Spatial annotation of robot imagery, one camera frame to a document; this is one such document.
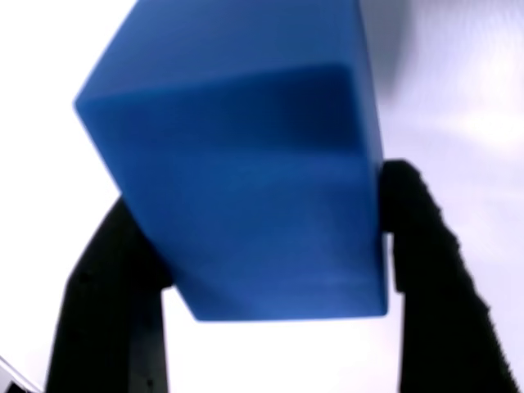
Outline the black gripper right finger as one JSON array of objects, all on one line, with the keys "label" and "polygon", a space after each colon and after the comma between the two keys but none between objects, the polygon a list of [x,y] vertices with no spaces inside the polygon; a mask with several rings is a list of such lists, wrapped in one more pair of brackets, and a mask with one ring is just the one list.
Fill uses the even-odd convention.
[{"label": "black gripper right finger", "polygon": [[380,177],[381,224],[393,237],[396,290],[404,295],[401,392],[517,392],[517,383],[427,185],[406,160]]}]

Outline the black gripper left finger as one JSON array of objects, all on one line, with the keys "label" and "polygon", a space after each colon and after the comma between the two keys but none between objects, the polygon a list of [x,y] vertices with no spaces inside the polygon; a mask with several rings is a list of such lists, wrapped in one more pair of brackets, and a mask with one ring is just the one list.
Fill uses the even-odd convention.
[{"label": "black gripper left finger", "polygon": [[161,293],[174,283],[123,200],[65,287],[47,392],[166,392]]}]

